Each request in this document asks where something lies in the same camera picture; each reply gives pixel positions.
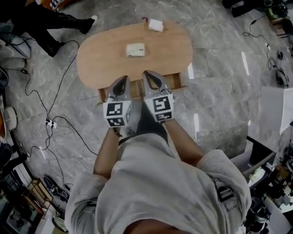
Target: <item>gray shirt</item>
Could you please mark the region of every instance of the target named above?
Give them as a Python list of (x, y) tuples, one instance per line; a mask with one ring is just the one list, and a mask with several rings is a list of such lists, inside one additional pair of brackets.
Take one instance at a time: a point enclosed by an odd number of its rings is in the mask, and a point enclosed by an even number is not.
[(193, 167), (150, 133), (120, 146), (109, 180), (76, 176), (65, 225), (71, 234), (122, 234), (149, 218), (192, 234), (235, 234), (250, 205), (245, 178), (221, 150)]

